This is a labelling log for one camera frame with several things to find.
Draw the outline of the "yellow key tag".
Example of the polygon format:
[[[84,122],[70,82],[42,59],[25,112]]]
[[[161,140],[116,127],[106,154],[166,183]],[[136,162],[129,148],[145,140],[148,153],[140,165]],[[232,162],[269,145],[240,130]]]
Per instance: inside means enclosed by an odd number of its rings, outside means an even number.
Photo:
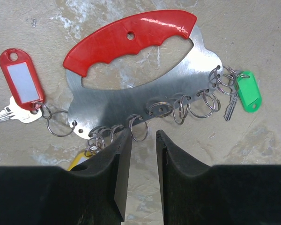
[[[83,150],[80,151],[77,156],[74,158],[74,160],[71,162],[68,171],[72,170],[75,166],[83,163],[84,161],[88,160],[90,157],[92,157],[92,154],[89,151]]]

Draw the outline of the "silver key with red tag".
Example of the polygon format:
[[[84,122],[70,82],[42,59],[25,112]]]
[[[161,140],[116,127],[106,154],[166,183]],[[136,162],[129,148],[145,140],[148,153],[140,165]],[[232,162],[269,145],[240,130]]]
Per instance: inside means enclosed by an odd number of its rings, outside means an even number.
[[[0,122],[7,120],[19,120],[22,123],[32,123],[42,117],[43,113],[40,109],[35,112],[22,109],[17,105],[14,97],[10,97],[9,105],[0,111]]]

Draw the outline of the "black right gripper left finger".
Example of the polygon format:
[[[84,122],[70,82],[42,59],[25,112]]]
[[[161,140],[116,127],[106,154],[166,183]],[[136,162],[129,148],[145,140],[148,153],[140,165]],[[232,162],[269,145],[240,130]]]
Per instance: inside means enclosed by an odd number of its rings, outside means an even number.
[[[66,171],[0,166],[0,225],[119,225],[125,219],[131,131]]]

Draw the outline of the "red key tag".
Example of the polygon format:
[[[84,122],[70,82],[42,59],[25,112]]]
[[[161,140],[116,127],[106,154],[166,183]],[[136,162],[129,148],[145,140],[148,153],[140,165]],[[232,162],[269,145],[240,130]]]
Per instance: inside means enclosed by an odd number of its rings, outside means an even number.
[[[9,48],[0,55],[0,67],[16,104],[28,111],[39,109],[45,94],[31,57],[21,49]]]

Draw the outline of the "green key tag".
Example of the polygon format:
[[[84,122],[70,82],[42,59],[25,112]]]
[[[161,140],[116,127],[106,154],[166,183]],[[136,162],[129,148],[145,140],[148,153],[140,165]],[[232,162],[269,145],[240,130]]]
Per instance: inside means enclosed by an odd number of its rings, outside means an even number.
[[[238,96],[243,108],[249,113],[256,112],[262,105],[262,96],[253,72],[237,70],[237,74],[249,76],[249,78],[238,77]]]

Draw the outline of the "silver key with green tag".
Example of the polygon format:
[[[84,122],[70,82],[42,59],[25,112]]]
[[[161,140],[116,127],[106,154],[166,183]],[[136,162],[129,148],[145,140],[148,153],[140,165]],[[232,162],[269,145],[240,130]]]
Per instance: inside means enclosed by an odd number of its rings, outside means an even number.
[[[224,115],[225,121],[230,121],[235,106],[237,104],[237,101],[238,101],[238,91],[235,91],[235,93],[231,95],[229,105],[226,108],[225,115]]]

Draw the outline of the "red-handled metal key organizer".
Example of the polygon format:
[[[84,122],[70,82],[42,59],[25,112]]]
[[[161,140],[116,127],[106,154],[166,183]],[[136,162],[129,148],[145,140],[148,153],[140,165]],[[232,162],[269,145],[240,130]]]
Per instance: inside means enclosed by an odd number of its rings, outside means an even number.
[[[164,117],[182,105],[211,95],[216,89],[216,69],[222,74],[222,61],[204,46],[196,24],[197,17],[183,10],[157,10],[131,15],[112,22],[75,45],[66,55],[63,67],[73,100],[68,122],[74,132],[89,139],[99,128],[135,125],[154,117]],[[170,71],[146,84],[122,90],[86,88],[82,79],[97,63],[108,64],[142,49],[160,46],[172,36],[192,42],[192,49]]]

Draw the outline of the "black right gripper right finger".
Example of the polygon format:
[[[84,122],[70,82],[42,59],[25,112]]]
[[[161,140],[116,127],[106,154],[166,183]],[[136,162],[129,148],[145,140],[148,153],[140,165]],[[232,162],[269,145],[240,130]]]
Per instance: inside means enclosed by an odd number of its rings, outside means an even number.
[[[214,165],[162,130],[156,154],[166,225],[281,225],[281,165]]]

